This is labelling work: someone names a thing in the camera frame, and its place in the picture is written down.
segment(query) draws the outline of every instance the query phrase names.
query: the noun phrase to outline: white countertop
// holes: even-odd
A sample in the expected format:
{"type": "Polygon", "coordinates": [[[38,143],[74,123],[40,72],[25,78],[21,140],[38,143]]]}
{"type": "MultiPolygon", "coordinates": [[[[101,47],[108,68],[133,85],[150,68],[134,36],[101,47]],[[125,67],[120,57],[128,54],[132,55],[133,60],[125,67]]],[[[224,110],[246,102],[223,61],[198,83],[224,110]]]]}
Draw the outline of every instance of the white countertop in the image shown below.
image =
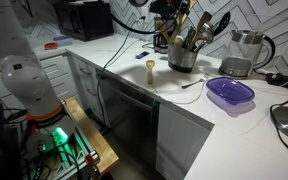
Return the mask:
{"type": "MultiPolygon", "coordinates": [[[[68,51],[95,66],[103,67],[122,45],[124,38],[114,35],[90,42],[74,40],[71,46],[47,51],[43,49],[42,41],[32,45],[40,59],[68,51]]],[[[167,101],[181,103],[177,105],[215,124],[186,180],[288,179],[288,150],[278,139],[269,115],[272,104],[288,99],[287,89],[270,86],[261,79],[263,77],[252,75],[241,82],[254,90],[256,107],[233,118],[208,99],[206,88],[201,88],[202,83],[181,89],[182,85],[200,79],[205,72],[213,77],[219,76],[219,59],[199,55],[193,72],[185,74],[168,67],[167,55],[143,49],[143,44],[146,42],[129,38],[121,51],[124,53],[107,70],[167,101]],[[140,60],[135,59],[135,55],[143,51],[150,54],[140,60]],[[149,59],[156,63],[153,68],[154,87],[146,84],[145,62],[149,59]],[[198,97],[201,89],[201,97],[191,102],[198,97]]],[[[288,144],[288,137],[281,135],[288,144]]]]}

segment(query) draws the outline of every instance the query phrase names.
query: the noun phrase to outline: utensil holder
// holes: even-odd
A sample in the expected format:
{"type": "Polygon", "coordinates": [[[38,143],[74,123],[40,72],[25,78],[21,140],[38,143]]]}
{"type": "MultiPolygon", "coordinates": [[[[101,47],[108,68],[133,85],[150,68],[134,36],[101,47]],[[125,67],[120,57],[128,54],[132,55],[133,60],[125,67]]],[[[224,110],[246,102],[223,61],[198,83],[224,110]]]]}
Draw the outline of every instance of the utensil holder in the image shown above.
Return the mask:
{"type": "Polygon", "coordinates": [[[198,52],[191,52],[187,49],[168,45],[168,66],[175,71],[190,73],[196,61],[198,52]]]}

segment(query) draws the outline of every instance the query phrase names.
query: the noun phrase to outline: dishwasher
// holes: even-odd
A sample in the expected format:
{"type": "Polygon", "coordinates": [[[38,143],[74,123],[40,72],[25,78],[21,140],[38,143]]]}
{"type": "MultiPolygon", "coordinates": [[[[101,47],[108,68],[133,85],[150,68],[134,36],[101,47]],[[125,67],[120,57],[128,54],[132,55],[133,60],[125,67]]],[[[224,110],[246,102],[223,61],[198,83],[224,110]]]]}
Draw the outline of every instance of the dishwasher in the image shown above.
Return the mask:
{"type": "Polygon", "coordinates": [[[101,78],[100,92],[111,132],[155,168],[159,102],[138,87],[106,74],[101,78]]]}

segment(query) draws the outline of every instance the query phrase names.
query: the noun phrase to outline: glass kettle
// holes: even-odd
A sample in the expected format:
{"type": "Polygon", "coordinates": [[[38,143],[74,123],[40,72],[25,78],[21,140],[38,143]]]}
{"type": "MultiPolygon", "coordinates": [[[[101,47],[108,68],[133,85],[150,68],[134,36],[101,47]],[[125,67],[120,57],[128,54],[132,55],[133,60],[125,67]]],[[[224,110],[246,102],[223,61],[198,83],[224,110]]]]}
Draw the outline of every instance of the glass kettle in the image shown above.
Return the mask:
{"type": "Polygon", "coordinates": [[[224,51],[224,59],[219,73],[235,79],[246,79],[253,69],[267,65],[275,54],[275,44],[262,32],[249,30],[232,30],[232,39],[224,51]],[[257,63],[262,46],[266,46],[266,58],[257,63]]]}

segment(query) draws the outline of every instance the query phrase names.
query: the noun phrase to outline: floor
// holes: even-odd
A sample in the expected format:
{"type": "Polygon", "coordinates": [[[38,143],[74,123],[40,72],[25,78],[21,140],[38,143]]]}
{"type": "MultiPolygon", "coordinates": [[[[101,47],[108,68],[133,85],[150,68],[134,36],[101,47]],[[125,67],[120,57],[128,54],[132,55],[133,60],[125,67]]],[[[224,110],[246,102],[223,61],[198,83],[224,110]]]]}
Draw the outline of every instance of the floor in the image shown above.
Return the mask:
{"type": "MultiPolygon", "coordinates": [[[[93,120],[92,122],[100,129],[96,122],[93,120]]],[[[104,137],[120,158],[119,164],[110,171],[114,180],[164,180],[157,171],[146,165],[114,134],[108,133],[104,137]]]]}

